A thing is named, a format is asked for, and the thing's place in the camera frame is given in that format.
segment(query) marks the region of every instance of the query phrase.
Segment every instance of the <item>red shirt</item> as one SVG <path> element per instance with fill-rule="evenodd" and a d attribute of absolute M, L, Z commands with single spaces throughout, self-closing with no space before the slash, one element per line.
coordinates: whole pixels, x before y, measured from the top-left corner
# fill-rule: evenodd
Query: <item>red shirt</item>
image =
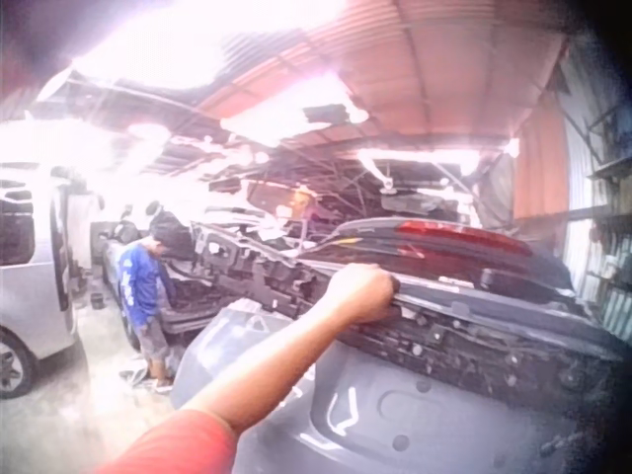
<path fill-rule="evenodd" d="M 141 436 L 99 474 L 224 474 L 235 457 L 235 435 L 219 420 L 181 410 Z"/>

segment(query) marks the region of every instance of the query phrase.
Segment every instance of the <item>concrete floor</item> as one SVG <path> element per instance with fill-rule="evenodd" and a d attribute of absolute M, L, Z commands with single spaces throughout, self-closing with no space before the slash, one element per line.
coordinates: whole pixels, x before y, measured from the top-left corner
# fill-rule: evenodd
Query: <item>concrete floor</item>
<path fill-rule="evenodd" d="M 163 395 L 119 378 L 135 352 L 107 290 L 100 311 L 75 303 L 81 341 L 41 363 L 33 391 L 0 401 L 0 472 L 88 472 L 122 453 L 172 408 Z"/>

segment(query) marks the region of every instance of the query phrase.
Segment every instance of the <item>red taillight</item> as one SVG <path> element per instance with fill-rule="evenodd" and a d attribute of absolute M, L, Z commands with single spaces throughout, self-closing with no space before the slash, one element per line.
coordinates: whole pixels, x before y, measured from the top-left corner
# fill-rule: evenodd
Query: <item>red taillight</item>
<path fill-rule="evenodd" d="M 459 240 L 468 244 L 494 247 L 515 254 L 532 255 L 531 249 L 524 242 L 512 239 L 503 234 L 487 230 L 473 229 L 447 222 L 423 222 L 409 220 L 397 227 L 398 232 L 416 234 L 426 237 L 440 237 L 443 239 Z"/>

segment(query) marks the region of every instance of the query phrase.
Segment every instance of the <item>person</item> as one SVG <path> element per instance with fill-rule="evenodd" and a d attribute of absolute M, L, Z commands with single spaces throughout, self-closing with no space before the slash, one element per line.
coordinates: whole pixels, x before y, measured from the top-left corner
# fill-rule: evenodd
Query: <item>person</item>
<path fill-rule="evenodd" d="M 149 375 L 156 379 L 158 389 L 171 384 L 166 363 L 169 345 L 158 320 L 157 286 L 160 278 L 168 296 L 175 291 L 159 262 L 169 239 L 167 232 L 150 228 L 150 235 L 127 244 L 118 260 L 124 310 L 147 359 Z"/>
<path fill-rule="evenodd" d="M 395 291 L 396 281 L 378 266 L 344 267 L 312 309 L 243 353 L 99 472 L 230 472 L 239 436 L 275 409 L 340 332 L 384 317 Z"/>

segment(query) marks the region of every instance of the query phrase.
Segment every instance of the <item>garage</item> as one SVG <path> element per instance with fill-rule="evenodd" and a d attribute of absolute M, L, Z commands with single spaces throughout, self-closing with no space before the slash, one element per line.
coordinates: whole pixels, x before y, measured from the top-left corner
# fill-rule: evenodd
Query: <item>garage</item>
<path fill-rule="evenodd" d="M 237 474 L 615 462 L 632 103 L 581 12 L 150 3 L 2 6 L 2 472 L 204 410 Z M 347 264 L 391 304 L 310 339 Z"/>

